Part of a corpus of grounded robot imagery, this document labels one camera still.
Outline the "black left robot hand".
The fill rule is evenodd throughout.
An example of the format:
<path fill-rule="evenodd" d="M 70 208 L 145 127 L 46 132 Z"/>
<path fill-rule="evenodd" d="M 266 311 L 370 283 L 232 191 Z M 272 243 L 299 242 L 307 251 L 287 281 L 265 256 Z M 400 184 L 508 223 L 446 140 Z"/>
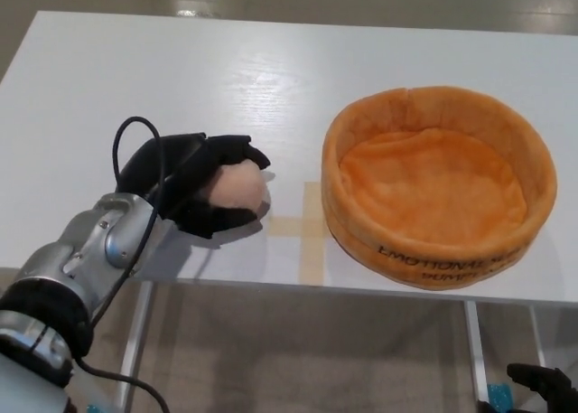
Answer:
<path fill-rule="evenodd" d="M 257 208 L 225 208 L 202 195 L 225 166 L 249 161 L 258 172 L 271 163 L 251 145 L 247 135 L 206 136 L 192 133 L 162 136 L 165 163 L 164 193 L 159 215 L 174 221 L 178 229 L 204 239 L 215 233 L 248 225 L 257 220 Z M 158 193 L 159 153 L 149 139 L 136 150 L 117 178 L 117 192 L 136 194 L 152 203 Z"/>

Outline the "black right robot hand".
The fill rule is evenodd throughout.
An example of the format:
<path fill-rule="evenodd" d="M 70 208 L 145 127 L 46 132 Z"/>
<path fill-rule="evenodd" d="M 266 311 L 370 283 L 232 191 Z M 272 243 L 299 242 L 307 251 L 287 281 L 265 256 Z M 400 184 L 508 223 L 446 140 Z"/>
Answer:
<path fill-rule="evenodd" d="M 547 412 L 577 411 L 577 389 L 560 369 L 510 363 L 507 375 L 516 384 L 537 393 L 545 401 Z"/>

